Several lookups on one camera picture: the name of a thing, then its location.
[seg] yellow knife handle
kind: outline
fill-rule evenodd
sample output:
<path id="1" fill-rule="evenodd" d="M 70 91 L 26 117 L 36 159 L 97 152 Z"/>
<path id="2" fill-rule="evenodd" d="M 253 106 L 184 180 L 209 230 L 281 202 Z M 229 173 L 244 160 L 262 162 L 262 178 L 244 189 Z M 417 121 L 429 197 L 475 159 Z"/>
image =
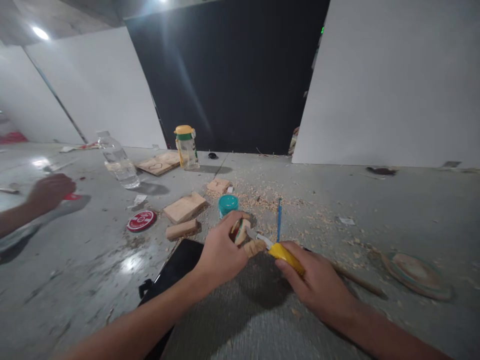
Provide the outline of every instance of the yellow knife handle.
<path id="1" fill-rule="evenodd" d="M 305 269 L 300 264 L 295 256 L 293 256 L 283 245 L 279 242 L 273 244 L 268 253 L 272 255 L 275 259 L 282 259 L 285 260 L 287 263 L 291 265 L 292 268 L 300 275 L 301 277 L 305 275 Z"/>

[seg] blue paintbrush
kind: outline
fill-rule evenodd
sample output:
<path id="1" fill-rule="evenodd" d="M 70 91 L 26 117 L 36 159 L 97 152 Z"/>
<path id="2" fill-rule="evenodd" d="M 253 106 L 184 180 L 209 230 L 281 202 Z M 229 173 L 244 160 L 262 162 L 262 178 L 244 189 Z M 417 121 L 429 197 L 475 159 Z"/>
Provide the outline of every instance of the blue paintbrush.
<path id="1" fill-rule="evenodd" d="M 276 235 L 276 242 L 280 241 L 280 225 L 282 223 L 282 198 L 278 199 L 278 233 Z"/>

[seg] ceiling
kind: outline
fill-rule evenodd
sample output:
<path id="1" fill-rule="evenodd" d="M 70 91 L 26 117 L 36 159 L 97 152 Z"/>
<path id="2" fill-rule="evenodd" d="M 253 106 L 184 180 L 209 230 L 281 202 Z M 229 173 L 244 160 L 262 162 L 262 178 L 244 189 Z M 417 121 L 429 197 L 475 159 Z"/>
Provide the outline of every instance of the ceiling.
<path id="1" fill-rule="evenodd" d="M 38 27 L 51 39 L 117 28 L 134 18 L 216 0 L 0 0 L 0 47 L 35 44 Z"/>

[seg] carving knife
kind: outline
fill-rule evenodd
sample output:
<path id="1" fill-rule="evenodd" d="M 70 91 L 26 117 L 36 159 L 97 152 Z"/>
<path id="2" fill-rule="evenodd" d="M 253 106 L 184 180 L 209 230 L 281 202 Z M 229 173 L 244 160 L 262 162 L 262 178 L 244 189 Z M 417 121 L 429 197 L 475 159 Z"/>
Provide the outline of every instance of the carving knife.
<path id="1" fill-rule="evenodd" d="M 292 268 L 295 269 L 295 271 L 300 276 L 303 276 L 305 274 L 305 269 L 302 264 L 300 264 L 297 258 L 293 256 L 286 248 L 284 248 L 284 246 L 280 242 L 273 243 L 268 237 L 260 235 L 258 232 L 252 230 L 248 226 L 246 227 L 246 234 L 251 239 L 263 240 L 270 255 L 272 255 L 276 259 L 285 260 L 291 265 Z"/>

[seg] ceiling light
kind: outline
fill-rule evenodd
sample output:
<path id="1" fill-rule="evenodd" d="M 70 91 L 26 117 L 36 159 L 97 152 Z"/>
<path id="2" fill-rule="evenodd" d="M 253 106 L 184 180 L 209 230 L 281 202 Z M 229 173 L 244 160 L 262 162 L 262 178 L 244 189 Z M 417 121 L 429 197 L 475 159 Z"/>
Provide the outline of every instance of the ceiling light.
<path id="1" fill-rule="evenodd" d="M 31 29 L 40 39 L 43 39 L 43 40 L 49 39 L 49 35 L 45 31 L 43 31 L 41 28 L 34 26 Z"/>

